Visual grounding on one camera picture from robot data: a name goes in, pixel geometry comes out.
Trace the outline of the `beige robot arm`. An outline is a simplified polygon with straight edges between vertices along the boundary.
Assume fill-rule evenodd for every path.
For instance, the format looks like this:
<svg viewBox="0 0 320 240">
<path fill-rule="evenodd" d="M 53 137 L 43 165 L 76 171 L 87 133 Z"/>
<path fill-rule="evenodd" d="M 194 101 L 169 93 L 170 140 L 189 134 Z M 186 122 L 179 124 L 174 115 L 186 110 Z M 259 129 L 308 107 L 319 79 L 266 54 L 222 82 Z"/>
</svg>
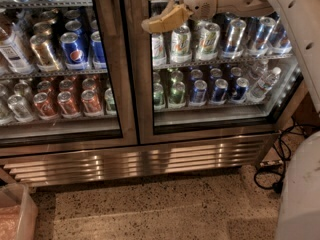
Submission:
<svg viewBox="0 0 320 240">
<path fill-rule="evenodd" d="M 149 33 L 171 31 L 210 5 L 210 15 L 280 16 L 301 70 L 301 86 L 320 109 L 320 0 L 164 0 L 160 15 L 142 22 Z M 320 131 L 298 146 L 286 165 L 274 240 L 320 240 Z"/>
</svg>

